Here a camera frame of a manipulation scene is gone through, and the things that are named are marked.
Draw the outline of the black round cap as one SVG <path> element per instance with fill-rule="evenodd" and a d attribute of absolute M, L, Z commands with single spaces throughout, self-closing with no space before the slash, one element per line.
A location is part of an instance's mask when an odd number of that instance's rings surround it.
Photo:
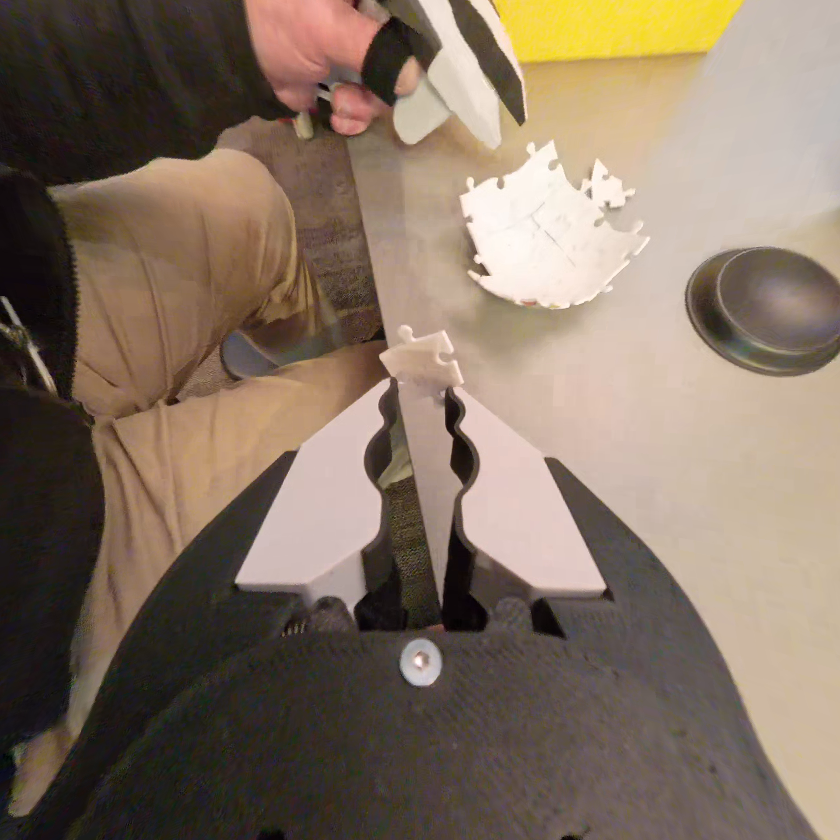
<path fill-rule="evenodd" d="M 703 342 L 746 371 L 807 375 L 838 356 L 838 279 L 792 250 L 720 252 L 692 273 L 685 301 Z"/>

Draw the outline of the white puzzle piece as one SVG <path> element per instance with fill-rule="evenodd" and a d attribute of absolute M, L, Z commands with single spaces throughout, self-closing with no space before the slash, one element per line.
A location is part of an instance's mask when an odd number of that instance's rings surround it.
<path fill-rule="evenodd" d="M 609 172 L 600 159 L 595 159 L 588 178 L 581 182 L 581 193 L 599 209 L 620 209 L 636 194 L 623 180 Z"/>
<path fill-rule="evenodd" d="M 465 383 L 446 330 L 416 336 L 412 327 L 403 324 L 396 335 L 398 341 L 380 354 L 380 361 L 400 385 L 437 395 Z"/>

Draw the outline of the person's left leg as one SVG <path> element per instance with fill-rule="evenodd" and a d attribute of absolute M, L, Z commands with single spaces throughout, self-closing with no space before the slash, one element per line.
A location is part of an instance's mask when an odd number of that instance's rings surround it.
<path fill-rule="evenodd" d="M 268 354 L 338 338 L 287 195 L 252 155 L 157 159 L 49 193 L 77 275 L 72 395 L 90 416 L 171 400 L 238 330 Z"/>

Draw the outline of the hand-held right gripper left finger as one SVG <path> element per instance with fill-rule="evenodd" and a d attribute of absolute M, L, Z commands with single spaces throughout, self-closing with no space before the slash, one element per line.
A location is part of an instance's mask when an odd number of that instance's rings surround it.
<path fill-rule="evenodd" d="M 391 463 L 394 379 L 373 386 L 293 455 L 235 584 L 298 595 L 306 606 L 339 599 L 350 613 L 392 572 L 378 480 Z"/>

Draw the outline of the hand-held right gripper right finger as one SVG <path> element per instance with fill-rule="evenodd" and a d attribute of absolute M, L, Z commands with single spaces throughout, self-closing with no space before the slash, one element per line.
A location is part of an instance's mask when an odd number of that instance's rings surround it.
<path fill-rule="evenodd" d="M 607 591 L 548 460 L 461 387 L 448 388 L 449 466 L 460 482 L 444 575 L 445 625 L 485 625 L 509 597 L 527 607 Z"/>

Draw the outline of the person's left forearm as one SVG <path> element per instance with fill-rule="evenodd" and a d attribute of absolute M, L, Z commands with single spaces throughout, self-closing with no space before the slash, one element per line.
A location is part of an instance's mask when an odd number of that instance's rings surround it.
<path fill-rule="evenodd" d="M 243 2 L 1 2 L 2 164 L 48 185 L 196 158 L 248 119 L 289 116 Z"/>

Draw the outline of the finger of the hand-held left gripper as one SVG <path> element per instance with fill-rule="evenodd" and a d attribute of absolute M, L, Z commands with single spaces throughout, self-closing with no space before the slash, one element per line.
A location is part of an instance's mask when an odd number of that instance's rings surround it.
<path fill-rule="evenodd" d="M 394 18 L 428 38 L 439 50 L 427 78 L 468 131 L 488 148 L 501 143 L 501 103 L 476 57 L 480 16 L 470 1 L 394 2 Z"/>
<path fill-rule="evenodd" d="M 511 38 L 491 1 L 471 1 L 481 20 L 476 57 L 501 103 L 516 123 L 525 123 L 528 105 L 524 79 Z"/>

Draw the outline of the person's black jacket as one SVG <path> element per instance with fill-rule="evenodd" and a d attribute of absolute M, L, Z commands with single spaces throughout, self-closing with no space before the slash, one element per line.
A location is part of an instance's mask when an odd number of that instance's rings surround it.
<path fill-rule="evenodd" d="M 1 748 L 65 713 L 70 650 L 104 519 L 91 420 L 72 396 L 78 287 L 64 221 L 1 175 Z"/>

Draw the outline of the person's left hand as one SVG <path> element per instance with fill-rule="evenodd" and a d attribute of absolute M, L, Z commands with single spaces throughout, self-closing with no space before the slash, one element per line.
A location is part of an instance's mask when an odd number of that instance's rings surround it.
<path fill-rule="evenodd" d="M 385 26 L 344 1 L 246 1 L 251 45 L 276 98 L 294 112 L 308 112 L 319 84 L 333 69 L 361 77 L 364 60 Z M 393 95 L 415 91 L 423 69 L 413 56 L 398 59 Z M 360 82 L 341 82 L 331 99 L 334 132 L 354 137 L 390 106 Z"/>

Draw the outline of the partly built white puzzle ball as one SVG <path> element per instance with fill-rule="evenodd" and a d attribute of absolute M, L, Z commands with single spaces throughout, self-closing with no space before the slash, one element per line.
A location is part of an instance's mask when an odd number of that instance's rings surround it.
<path fill-rule="evenodd" d="M 468 276 L 522 308 L 565 310 L 612 290 L 648 245 L 644 223 L 614 227 L 620 209 L 599 209 L 573 184 L 553 140 L 529 143 L 516 170 L 477 182 L 459 196 L 475 250 Z"/>

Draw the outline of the yellow panel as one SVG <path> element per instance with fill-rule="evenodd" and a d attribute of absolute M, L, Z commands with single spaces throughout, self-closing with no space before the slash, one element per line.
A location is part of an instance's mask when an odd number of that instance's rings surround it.
<path fill-rule="evenodd" d="M 707 53 L 741 1 L 498 1 L 520 62 Z"/>

